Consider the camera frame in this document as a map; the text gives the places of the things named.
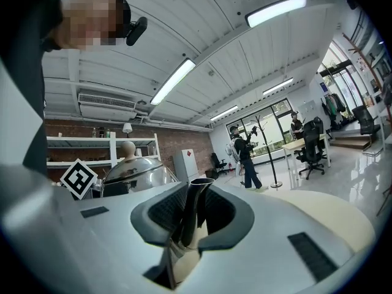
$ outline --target silver dome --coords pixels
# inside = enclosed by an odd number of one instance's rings
[[[177,181],[169,168],[157,159],[144,157],[124,159],[106,175],[101,196],[139,192]]]

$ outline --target glossy floor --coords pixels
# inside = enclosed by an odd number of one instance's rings
[[[380,216],[376,217],[385,198],[382,192],[389,188],[392,182],[392,150],[370,157],[359,150],[331,146],[330,156],[330,168],[326,166],[326,160],[322,161],[325,164],[325,174],[312,171],[309,180],[305,179],[306,173],[296,180],[293,169],[287,170],[285,159],[274,162],[276,178],[283,182],[283,185],[277,189],[270,187],[268,190],[314,190],[338,196],[361,210],[379,236],[392,209],[390,197]],[[305,168],[305,164],[299,161],[297,164],[298,171]],[[258,165],[255,169],[263,185],[270,185],[274,181],[271,164]],[[235,176],[234,172],[230,172],[220,175],[216,182],[244,188],[241,180],[243,176]]]

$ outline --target jeans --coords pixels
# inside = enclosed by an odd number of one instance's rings
[[[252,181],[256,188],[261,188],[262,183],[257,178],[255,167],[253,166],[252,159],[246,159],[241,161],[245,168],[245,188],[249,189],[252,187]]]

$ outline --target brick wall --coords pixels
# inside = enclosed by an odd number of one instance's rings
[[[122,132],[123,126],[115,124],[100,124],[93,122],[79,122],[66,120],[45,120],[45,127],[47,136],[58,136],[59,132],[63,137],[91,137],[92,128],[104,127],[116,132],[116,137],[127,137]],[[181,149],[193,149],[199,174],[204,174],[207,169],[212,168],[211,153],[213,146],[209,139],[208,133],[192,132],[187,130],[164,129],[159,127],[133,126],[130,138],[153,138],[154,133],[157,134],[158,145],[160,151],[160,158],[162,162],[175,173],[173,164],[173,155]],[[53,161],[73,161],[77,157],[80,160],[109,160],[110,154],[108,149],[49,149],[49,156]],[[107,172],[110,169],[107,167],[94,167],[93,170],[103,178],[104,170]],[[65,169],[48,169],[48,175],[53,181],[59,181]]]

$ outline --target office chair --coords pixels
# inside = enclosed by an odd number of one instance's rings
[[[360,129],[360,134],[361,135],[369,135],[370,138],[370,144],[368,147],[366,147],[362,152],[365,152],[370,146],[372,146],[372,135],[378,132],[381,127],[379,124],[374,124],[374,119],[367,110],[366,106],[360,105],[359,107],[354,108],[353,114],[360,123],[361,129]]]
[[[227,165],[227,163],[224,162],[225,159],[222,160],[222,163],[219,161],[218,157],[216,156],[216,153],[212,153],[211,155],[211,160],[214,164],[215,169],[219,169],[218,173],[225,173],[227,174],[225,170],[223,170],[223,167]]]
[[[313,119],[313,123],[314,123],[315,127],[318,129],[318,133],[320,135],[324,134],[324,124],[323,124],[323,121],[318,116],[316,116]],[[324,142],[324,140],[319,140],[318,141],[318,146],[321,147],[322,149],[325,149],[325,142]],[[326,157],[326,154],[322,155],[322,159],[328,160],[328,158]]]
[[[321,171],[321,174],[324,175],[324,167],[323,164],[319,164],[319,161],[322,159],[323,149],[319,145],[320,134],[319,129],[314,125],[314,122],[311,121],[304,125],[304,141],[305,147],[302,148],[302,155],[298,156],[297,159],[301,162],[307,162],[309,165],[304,170],[298,172],[299,175],[304,171],[309,171],[307,173],[306,179],[309,179],[309,175],[313,170]]]

